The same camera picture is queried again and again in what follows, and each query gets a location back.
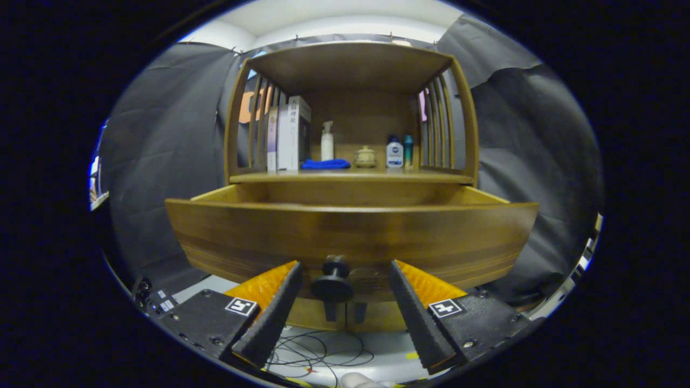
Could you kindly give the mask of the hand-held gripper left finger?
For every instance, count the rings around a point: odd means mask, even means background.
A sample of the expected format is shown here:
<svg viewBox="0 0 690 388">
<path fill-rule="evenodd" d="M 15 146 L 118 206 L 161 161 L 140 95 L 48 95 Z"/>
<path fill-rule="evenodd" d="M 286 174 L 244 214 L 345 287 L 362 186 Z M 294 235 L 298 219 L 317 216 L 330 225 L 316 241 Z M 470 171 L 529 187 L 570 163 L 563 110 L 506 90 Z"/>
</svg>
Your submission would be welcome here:
<svg viewBox="0 0 690 388">
<path fill-rule="evenodd" d="M 224 363 L 262 369 L 301 290 L 303 267 L 287 262 L 226 293 L 203 289 L 162 312 L 161 324 Z"/>
</svg>

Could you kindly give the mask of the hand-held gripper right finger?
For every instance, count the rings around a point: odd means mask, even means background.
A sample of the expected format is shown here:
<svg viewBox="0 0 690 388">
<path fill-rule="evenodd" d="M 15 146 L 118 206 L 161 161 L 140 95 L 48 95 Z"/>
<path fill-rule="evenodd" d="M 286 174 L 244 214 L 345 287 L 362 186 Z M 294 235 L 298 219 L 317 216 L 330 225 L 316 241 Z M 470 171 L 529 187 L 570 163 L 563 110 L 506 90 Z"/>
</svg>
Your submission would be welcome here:
<svg viewBox="0 0 690 388">
<path fill-rule="evenodd" d="M 389 284 L 429 374 L 469 369 L 530 336 L 544 319 L 520 314 L 487 290 L 468 293 L 393 260 Z"/>
</svg>

